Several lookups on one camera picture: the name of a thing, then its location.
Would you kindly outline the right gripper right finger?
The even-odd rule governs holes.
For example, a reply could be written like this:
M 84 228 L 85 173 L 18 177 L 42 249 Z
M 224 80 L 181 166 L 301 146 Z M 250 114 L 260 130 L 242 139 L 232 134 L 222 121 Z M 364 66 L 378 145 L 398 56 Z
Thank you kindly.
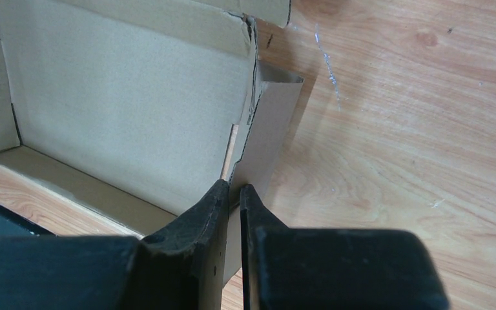
M 240 191 L 246 309 L 449 309 L 431 256 L 394 229 L 286 226 L 252 185 Z

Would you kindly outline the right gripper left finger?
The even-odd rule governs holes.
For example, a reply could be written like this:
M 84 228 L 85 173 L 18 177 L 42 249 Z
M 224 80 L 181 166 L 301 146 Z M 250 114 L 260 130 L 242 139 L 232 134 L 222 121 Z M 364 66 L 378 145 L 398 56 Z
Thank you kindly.
M 158 231 L 0 237 L 0 309 L 219 309 L 229 184 Z

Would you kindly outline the brown cardboard box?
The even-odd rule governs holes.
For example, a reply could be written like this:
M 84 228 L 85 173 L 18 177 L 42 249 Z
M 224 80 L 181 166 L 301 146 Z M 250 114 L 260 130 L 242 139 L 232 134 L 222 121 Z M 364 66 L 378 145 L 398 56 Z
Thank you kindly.
M 290 1 L 0 1 L 0 203 L 148 235 L 217 179 L 267 192 L 303 85 Z

